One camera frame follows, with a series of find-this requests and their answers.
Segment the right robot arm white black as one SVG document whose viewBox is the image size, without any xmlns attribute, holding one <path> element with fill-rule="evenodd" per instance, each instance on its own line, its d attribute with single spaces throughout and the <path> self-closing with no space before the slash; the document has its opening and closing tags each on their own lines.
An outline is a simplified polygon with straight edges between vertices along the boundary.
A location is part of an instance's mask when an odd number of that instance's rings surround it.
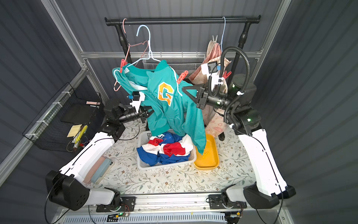
<svg viewBox="0 0 358 224">
<path fill-rule="evenodd" d="M 208 84 L 183 87 L 183 92 L 203 109 L 210 105 L 215 109 L 229 108 L 227 124 L 234 130 L 249 156 L 256 181 L 246 187 L 237 184 L 222 190 L 221 203 L 217 206 L 233 208 L 248 204 L 256 210 L 282 206 L 285 199 L 296 194 L 280 174 L 269 148 L 266 130 L 261 126 L 261 116 L 251 107 L 257 87 L 247 81 L 245 74 L 234 76 L 226 93 L 211 97 Z"/>
</svg>

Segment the pink wire hanger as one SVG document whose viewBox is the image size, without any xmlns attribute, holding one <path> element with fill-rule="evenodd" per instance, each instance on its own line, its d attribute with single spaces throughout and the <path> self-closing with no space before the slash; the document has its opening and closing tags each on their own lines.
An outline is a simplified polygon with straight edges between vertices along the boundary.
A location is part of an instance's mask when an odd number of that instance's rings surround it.
<svg viewBox="0 0 358 224">
<path fill-rule="evenodd" d="M 129 64 L 129 63 L 132 63 L 132 62 L 129 62 L 129 61 L 128 61 L 128 59 L 130 58 L 130 48 L 131 48 L 131 47 L 136 47 L 136 46 L 139 46 L 139 45 L 145 45 L 145 44 L 147 44 L 145 50 L 143 51 L 142 55 L 140 56 L 140 59 L 142 59 L 142 58 L 144 57 L 145 53 L 147 52 L 147 49 L 148 49 L 148 47 L 149 47 L 149 44 L 148 44 L 148 41 L 147 41 L 147 40 L 145 40 L 145 41 L 142 42 L 142 43 L 137 43 L 137 44 L 133 44 L 133 45 L 131 45 L 131 44 L 129 43 L 128 37 L 127 37 L 127 35 L 126 35 L 126 30 L 125 30 L 125 21 L 126 21 L 126 20 L 127 20 L 127 18 L 124 18 L 124 19 L 122 20 L 122 28 L 121 28 L 122 36 L 119 35 L 119 38 L 120 38 L 120 37 L 123 37 L 123 40 L 126 41 L 126 50 L 124 50 L 125 53 L 126 53 L 126 55 L 125 55 L 125 58 L 124 58 L 124 59 L 126 59 L 127 62 L 128 62 L 128 64 Z"/>
</svg>

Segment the blue red white jacket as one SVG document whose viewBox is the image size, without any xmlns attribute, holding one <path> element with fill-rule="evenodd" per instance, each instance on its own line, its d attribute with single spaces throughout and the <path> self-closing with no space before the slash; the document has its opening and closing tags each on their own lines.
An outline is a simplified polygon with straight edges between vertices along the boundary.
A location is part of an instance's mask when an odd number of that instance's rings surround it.
<svg viewBox="0 0 358 224">
<path fill-rule="evenodd" d="M 189 135 L 180 137 L 171 132 L 152 136 L 137 148 L 140 161 L 149 165 L 169 165 L 189 161 L 194 145 Z"/>
</svg>

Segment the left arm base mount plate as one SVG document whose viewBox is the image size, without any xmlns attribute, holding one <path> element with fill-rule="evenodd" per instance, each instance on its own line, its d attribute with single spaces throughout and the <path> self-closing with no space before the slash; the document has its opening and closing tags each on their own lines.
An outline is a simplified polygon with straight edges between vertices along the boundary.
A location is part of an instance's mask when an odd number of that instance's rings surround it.
<svg viewBox="0 0 358 224">
<path fill-rule="evenodd" d="M 96 212 L 132 212 L 136 204 L 136 197 L 116 197 L 109 205 L 98 205 Z"/>
</svg>

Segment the green jacket orange letter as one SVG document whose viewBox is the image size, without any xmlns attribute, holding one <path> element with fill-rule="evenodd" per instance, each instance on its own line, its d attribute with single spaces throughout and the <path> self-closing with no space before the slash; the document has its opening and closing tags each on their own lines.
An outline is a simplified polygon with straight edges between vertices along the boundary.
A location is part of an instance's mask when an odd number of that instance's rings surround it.
<svg viewBox="0 0 358 224">
<path fill-rule="evenodd" d="M 139 91 L 145 99 L 142 106 L 150 106 L 153 114 L 147 119 L 154 135 L 172 129 L 179 136 L 189 135 L 198 151 L 203 154 L 206 147 L 206 133 L 202 111 L 183 92 L 190 83 L 181 81 L 179 75 L 162 60 L 154 70 L 140 69 L 133 65 L 112 70 L 114 78 L 128 93 Z"/>
</svg>

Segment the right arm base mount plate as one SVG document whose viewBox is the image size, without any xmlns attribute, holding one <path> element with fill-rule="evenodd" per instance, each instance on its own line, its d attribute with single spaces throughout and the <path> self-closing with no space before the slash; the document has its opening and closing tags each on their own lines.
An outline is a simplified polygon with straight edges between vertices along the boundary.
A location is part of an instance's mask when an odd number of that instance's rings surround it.
<svg viewBox="0 0 358 224">
<path fill-rule="evenodd" d="M 246 202 L 232 202 L 227 196 L 224 196 L 223 194 L 211 194 L 206 198 L 206 202 L 209 204 L 211 210 L 243 210 L 247 208 Z"/>
</svg>

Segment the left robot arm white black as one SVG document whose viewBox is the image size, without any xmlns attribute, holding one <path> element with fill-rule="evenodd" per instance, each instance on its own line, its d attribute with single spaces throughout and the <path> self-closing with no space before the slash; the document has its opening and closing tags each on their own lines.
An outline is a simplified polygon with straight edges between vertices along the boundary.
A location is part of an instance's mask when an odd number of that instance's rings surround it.
<svg viewBox="0 0 358 224">
<path fill-rule="evenodd" d="M 139 119 L 145 121 L 154 110 L 151 106 L 141 106 L 140 101 L 134 101 L 134 106 L 129 108 L 119 99 L 109 100 L 103 110 L 105 121 L 85 148 L 59 171 L 52 170 L 46 175 L 47 201 L 72 211 L 89 205 L 104 206 L 106 211 L 121 208 L 118 191 L 89 189 L 85 186 L 85 178 L 99 171 L 99 161 L 104 160 L 102 155 L 120 139 L 125 123 Z"/>
</svg>

